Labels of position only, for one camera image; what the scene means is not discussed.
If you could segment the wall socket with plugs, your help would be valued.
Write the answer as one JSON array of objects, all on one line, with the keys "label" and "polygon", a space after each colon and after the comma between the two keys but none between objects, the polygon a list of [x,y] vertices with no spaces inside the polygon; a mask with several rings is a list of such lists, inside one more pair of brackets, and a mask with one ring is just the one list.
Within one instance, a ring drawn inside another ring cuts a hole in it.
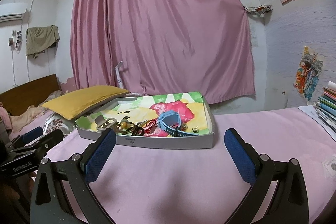
[{"label": "wall socket with plugs", "polygon": [[9,38],[9,46],[15,50],[19,51],[21,49],[22,43],[22,32],[13,30],[11,37]]}]

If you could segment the black wavy hair clip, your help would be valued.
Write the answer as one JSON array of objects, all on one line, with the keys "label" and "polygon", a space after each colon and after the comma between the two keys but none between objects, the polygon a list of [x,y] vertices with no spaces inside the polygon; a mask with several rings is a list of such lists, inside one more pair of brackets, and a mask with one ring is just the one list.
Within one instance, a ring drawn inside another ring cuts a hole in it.
[{"label": "black wavy hair clip", "polygon": [[145,135],[145,130],[142,127],[135,125],[131,135],[132,136],[143,136]]}]

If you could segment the gold red earring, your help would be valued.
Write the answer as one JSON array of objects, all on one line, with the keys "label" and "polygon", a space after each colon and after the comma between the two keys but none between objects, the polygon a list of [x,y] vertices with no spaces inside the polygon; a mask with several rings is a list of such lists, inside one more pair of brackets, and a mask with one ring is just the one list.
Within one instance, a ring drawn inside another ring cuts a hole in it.
[{"label": "gold red earring", "polygon": [[181,125],[181,130],[182,130],[182,131],[186,131],[187,129],[188,129],[187,124],[182,124],[182,125]]}]

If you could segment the colourful painted paper liner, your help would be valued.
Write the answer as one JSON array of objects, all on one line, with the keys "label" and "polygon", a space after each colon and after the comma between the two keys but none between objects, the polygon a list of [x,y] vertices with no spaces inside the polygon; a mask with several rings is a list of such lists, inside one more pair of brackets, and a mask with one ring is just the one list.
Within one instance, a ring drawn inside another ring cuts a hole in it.
[{"label": "colourful painted paper liner", "polygon": [[200,92],[118,98],[115,103],[109,102],[92,114],[76,119],[75,123],[79,129],[98,132],[95,118],[100,115],[105,119],[114,118],[118,122],[127,119],[135,125],[146,119],[156,119],[155,132],[145,133],[143,136],[169,138],[171,136],[158,127],[159,115],[169,110],[174,110],[180,115],[182,122],[188,126],[187,132],[193,132],[192,128],[197,127],[199,129],[198,136],[210,133],[204,99]]}]

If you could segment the colourful wall sticker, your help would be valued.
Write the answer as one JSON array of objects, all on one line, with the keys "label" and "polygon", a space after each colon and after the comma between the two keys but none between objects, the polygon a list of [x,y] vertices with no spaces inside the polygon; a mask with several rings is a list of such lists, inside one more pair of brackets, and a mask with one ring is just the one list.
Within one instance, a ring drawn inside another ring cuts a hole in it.
[{"label": "colourful wall sticker", "polygon": [[323,66],[324,58],[312,48],[304,46],[293,86],[307,102],[313,98]]}]

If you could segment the grey cardboard tray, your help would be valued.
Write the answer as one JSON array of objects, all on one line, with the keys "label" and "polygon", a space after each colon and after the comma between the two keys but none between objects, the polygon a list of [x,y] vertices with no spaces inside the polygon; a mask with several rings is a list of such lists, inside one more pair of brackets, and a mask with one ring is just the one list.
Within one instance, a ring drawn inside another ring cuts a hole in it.
[{"label": "grey cardboard tray", "polygon": [[114,97],[75,121],[79,135],[97,140],[107,128],[119,145],[157,149],[206,149],[216,126],[199,92]]}]

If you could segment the stack of books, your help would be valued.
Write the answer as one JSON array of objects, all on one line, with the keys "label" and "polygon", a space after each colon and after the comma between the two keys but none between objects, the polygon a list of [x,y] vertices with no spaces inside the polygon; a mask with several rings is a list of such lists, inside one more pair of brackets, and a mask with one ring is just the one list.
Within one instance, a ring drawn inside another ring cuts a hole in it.
[{"label": "stack of books", "polygon": [[298,109],[317,122],[336,141],[335,83],[329,81],[322,89],[322,94],[313,105],[299,106]]}]

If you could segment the floral satin pillow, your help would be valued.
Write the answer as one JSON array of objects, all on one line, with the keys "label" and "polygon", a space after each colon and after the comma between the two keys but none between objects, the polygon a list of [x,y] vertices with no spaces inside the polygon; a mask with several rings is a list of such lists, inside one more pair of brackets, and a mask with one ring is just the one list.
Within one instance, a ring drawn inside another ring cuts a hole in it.
[{"label": "floral satin pillow", "polygon": [[73,120],[67,120],[59,114],[51,114],[47,117],[43,125],[43,135],[47,135],[54,130],[60,130],[64,137],[67,137],[71,132],[76,129],[75,122]]}]

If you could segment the red small hair clip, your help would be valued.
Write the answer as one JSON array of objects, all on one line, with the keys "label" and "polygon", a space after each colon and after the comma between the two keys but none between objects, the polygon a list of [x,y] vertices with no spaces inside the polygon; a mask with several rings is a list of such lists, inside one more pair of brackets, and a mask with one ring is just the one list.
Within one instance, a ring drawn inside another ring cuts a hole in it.
[{"label": "red small hair clip", "polygon": [[156,128],[157,128],[156,119],[151,119],[147,121],[146,124],[144,125],[144,130],[146,134],[152,134],[153,132],[155,132]]}]

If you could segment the white hair clip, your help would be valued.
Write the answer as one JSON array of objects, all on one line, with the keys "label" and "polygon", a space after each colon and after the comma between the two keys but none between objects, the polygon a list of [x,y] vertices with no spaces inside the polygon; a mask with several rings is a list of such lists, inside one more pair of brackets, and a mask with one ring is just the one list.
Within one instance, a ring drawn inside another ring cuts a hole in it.
[{"label": "white hair clip", "polygon": [[141,121],[141,122],[137,122],[137,126],[139,126],[139,127],[143,127],[143,126],[146,125],[146,123],[147,123],[148,121],[149,121],[149,119],[146,119],[146,120]]}]

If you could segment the white air conditioner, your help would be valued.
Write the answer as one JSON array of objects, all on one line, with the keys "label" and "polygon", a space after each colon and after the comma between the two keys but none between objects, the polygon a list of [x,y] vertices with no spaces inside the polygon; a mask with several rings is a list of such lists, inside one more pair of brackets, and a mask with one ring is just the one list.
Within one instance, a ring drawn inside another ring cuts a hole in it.
[{"label": "white air conditioner", "polygon": [[6,3],[0,5],[0,22],[22,20],[26,11],[26,3]]}]

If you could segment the pink bed sheet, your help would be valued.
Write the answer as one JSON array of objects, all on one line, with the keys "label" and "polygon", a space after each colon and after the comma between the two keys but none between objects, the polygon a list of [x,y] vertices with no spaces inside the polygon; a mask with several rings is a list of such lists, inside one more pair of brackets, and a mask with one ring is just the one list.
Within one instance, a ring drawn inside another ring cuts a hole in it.
[{"label": "pink bed sheet", "polygon": [[223,142],[234,128],[258,153],[299,161],[309,200],[309,222],[320,219],[335,192],[335,141],[297,108],[216,115],[211,149],[164,150],[116,146],[94,195],[117,223],[223,223],[245,196]]}]

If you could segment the yellow pillow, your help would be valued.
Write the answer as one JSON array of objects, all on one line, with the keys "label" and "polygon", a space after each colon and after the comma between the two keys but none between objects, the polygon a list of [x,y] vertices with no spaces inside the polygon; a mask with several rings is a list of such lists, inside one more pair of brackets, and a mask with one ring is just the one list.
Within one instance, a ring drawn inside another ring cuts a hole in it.
[{"label": "yellow pillow", "polygon": [[128,90],[115,86],[98,85],[66,93],[45,102],[42,107],[67,120],[72,120],[80,117],[92,107],[128,93]]}]

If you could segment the grey claw hair clip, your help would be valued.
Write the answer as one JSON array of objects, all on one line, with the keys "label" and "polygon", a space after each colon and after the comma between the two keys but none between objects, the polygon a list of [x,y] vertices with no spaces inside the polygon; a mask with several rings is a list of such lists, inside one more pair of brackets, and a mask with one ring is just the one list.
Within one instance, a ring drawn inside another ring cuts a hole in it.
[{"label": "grey claw hair clip", "polygon": [[96,130],[98,132],[103,132],[108,128],[114,128],[117,123],[116,119],[114,118],[105,119],[102,115],[97,116],[94,121],[97,124]]}]

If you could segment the green hanging cloth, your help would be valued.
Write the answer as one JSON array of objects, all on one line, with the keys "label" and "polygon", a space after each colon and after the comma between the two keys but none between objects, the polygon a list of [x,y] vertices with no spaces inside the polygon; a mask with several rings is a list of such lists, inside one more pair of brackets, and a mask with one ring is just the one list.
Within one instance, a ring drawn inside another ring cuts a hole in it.
[{"label": "green hanging cloth", "polygon": [[26,56],[36,56],[50,47],[56,46],[60,36],[58,27],[30,27],[26,30]]}]

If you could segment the beige blanket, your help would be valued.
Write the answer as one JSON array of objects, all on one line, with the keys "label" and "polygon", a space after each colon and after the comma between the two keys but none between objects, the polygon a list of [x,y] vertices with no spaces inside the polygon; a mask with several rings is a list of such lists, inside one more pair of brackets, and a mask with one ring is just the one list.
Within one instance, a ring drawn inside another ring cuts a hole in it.
[{"label": "beige blanket", "polygon": [[44,100],[42,103],[40,103],[37,107],[31,105],[27,108],[27,110],[19,115],[19,116],[13,116],[9,115],[10,117],[10,123],[11,128],[9,129],[10,132],[19,132],[22,128],[24,128],[26,125],[30,124],[36,117],[43,115],[47,112],[47,108],[43,107],[43,104],[46,102],[49,102],[55,98],[58,98],[65,93],[63,91],[57,90],[53,93],[51,93],[46,100]]}]

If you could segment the wooden headboard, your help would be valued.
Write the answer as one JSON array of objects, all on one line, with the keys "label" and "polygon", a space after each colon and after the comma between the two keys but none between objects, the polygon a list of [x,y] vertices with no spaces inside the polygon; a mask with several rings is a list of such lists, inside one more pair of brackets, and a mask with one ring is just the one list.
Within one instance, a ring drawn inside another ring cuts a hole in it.
[{"label": "wooden headboard", "polygon": [[1,94],[3,107],[13,116],[20,116],[29,106],[37,107],[47,97],[60,90],[56,74],[19,85]]}]

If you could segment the pink curtain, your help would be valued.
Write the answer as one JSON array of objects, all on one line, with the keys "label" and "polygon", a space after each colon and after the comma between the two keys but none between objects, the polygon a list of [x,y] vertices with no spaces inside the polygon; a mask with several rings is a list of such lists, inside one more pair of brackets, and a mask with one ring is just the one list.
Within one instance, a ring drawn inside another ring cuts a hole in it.
[{"label": "pink curtain", "polygon": [[70,55],[77,88],[117,83],[140,94],[200,92],[208,103],[254,96],[240,0],[74,0]]}]

